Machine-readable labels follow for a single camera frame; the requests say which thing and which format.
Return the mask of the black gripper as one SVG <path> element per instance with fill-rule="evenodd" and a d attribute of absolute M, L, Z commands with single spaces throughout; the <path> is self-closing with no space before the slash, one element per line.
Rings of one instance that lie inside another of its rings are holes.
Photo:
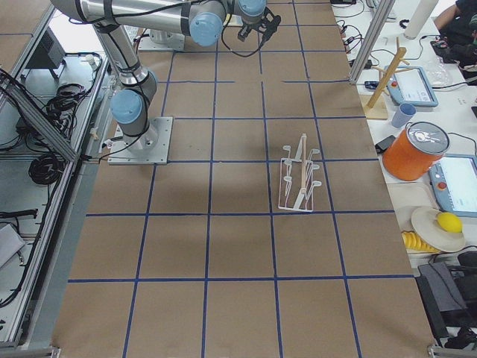
<path fill-rule="evenodd" d="M 259 16 L 250 19 L 245 18 L 242 21 L 243 25 L 237 34 L 240 41 L 245 41 L 251 31 L 256 31 L 262 35 L 261 43 L 266 43 L 277 32 L 281 23 L 281 16 L 275 15 L 266 7 Z"/>

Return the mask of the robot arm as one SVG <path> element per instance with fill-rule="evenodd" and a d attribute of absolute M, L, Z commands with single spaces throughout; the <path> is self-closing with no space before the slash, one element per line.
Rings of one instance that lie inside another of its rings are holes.
<path fill-rule="evenodd" d="M 113 96 L 110 108 L 125 144 L 134 151 L 150 149 L 158 139 L 148 117 L 157 80 L 141 64 L 124 29 L 126 25 L 181 34 L 207 47 L 223 34 L 229 15 L 242 19 L 240 40 L 256 31 L 266 43 L 281 23 L 280 16 L 271 12 L 266 1 L 53 1 L 52 4 L 70 19 L 93 26 L 124 87 Z"/>

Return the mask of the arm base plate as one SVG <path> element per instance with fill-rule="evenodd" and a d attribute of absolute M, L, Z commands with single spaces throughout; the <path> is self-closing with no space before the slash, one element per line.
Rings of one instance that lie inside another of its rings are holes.
<path fill-rule="evenodd" d="M 116 136 L 122 139 L 112 144 L 113 154 L 107 157 L 110 165 L 165 165 L 168 162 L 168 150 L 173 127 L 172 117 L 154 117 L 149 119 L 149 129 L 137 141 L 124 136 L 116 125 Z"/>

